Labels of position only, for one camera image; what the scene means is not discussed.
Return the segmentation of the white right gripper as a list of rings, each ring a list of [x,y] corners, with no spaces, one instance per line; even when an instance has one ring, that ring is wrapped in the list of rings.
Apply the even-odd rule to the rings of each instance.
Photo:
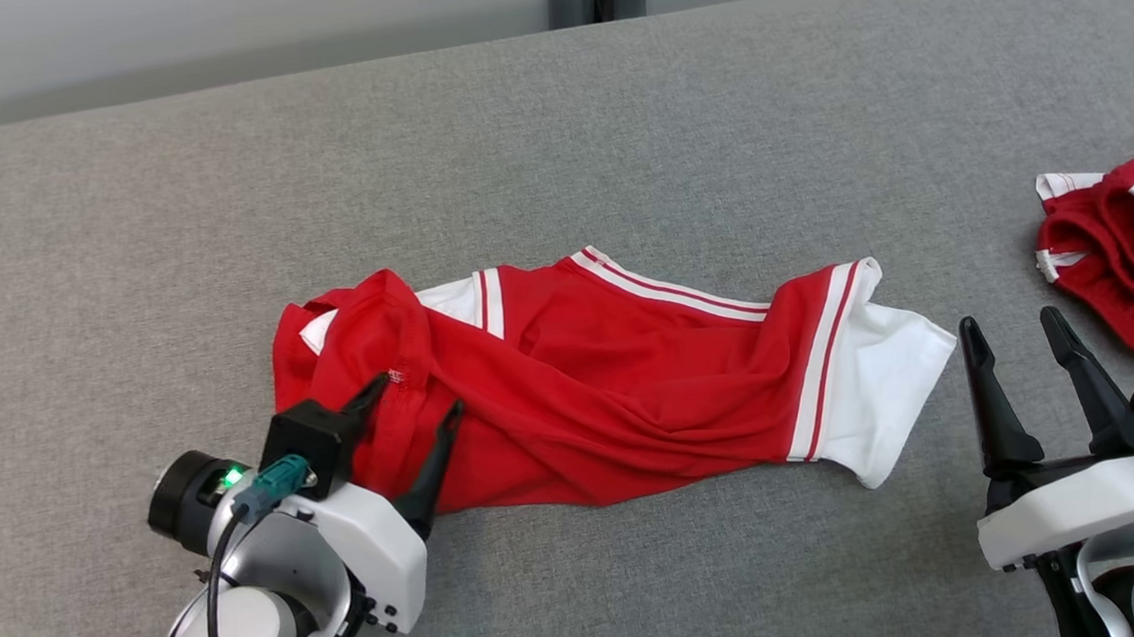
[[[1070,376],[1091,431],[1089,452],[1134,451],[1134,410],[1118,384],[1088,349],[1061,311],[1044,306],[1040,323],[1053,360]],[[991,479],[1031,469],[1046,458],[1042,444],[1019,424],[996,377],[992,347],[978,321],[958,325],[968,394],[978,418],[983,474]],[[1036,487],[978,523],[979,549],[995,570],[1018,564],[1134,523],[1134,457],[1097,462],[1076,475]]]

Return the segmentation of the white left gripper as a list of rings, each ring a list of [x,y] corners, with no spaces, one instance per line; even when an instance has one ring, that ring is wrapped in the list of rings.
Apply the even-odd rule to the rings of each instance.
[[[348,438],[369,432],[372,415],[382,402],[389,374],[376,374],[340,408]],[[375,600],[376,623],[408,634],[423,613],[428,575],[426,543],[434,529],[435,511],[449,467],[465,404],[455,401],[435,428],[430,453],[411,489],[393,504],[386,496],[357,485],[342,485],[323,500],[308,501],[311,523],[345,568]]]

